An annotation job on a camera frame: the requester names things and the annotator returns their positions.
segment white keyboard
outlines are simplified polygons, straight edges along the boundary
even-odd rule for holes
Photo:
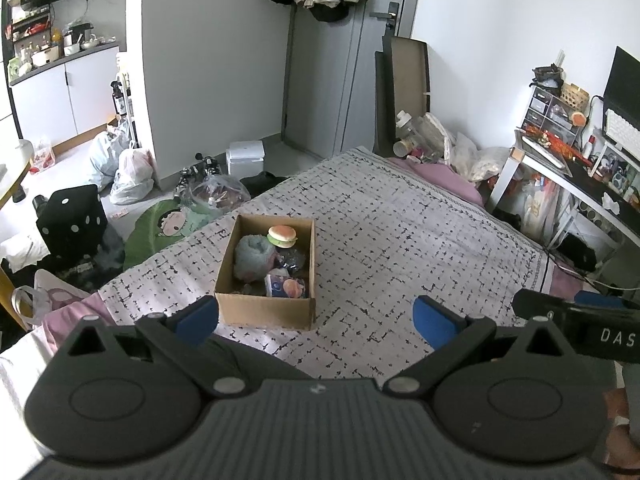
[[[613,110],[607,110],[607,137],[640,159],[640,132]]]

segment polka dot stool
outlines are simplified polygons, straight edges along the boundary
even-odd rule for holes
[[[36,222],[49,252],[60,263],[94,256],[107,227],[95,184],[54,192]]]

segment patterned bedsheet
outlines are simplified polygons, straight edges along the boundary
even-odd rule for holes
[[[546,292],[553,262],[484,210],[364,150],[326,160],[237,212],[316,219],[318,316],[311,332],[220,324],[216,332],[319,378],[391,377],[430,351],[412,324],[416,296],[517,324],[523,287]],[[211,293],[235,213],[100,290],[116,322],[171,314]]]

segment pink blanket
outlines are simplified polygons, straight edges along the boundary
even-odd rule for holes
[[[402,158],[390,158],[392,163],[404,170],[409,170],[423,178],[434,186],[441,187],[451,194],[484,208],[482,196],[472,183],[459,176],[445,164],[415,164],[402,160]]]
[[[107,325],[115,325],[97,292],[84,300],[74,301],[49,312],[42,321],[42,329],[51,351],[55,353],[60,348],[78,321],[93,314],[100,316]]]

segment wall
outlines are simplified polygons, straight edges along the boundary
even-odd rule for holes
[[[87,21],[94,25],[92,34],[110,38],[116,36],[121,43],[120,49],[126,50],[125,31],[125,0],[89,0],[87,8],[86,0],[60,0],[53,3],[54,26],[60,31],[67,23],[84,15]],[[13,20],[19,20],[22,10],[14,7]]]
[[[567,81],[602,95],[617,45],[640,59],[638,9],[640,0],[418,0],[412,38],[430,46],[432,111],[480,147],[510,146],[531,69],[563,49]]]
[[[129,65],[143,66],[145,87],[140,74],[131,75],[136,127],[141,139],[152,139],[158,179],[192,164],[196,152],[216,155],[231,141],[280,131],[287,7],[268,0],[127,1],[127,21],[140,20],[138,28],[127,26]],[[138,124],[140,99],[148,126]]]

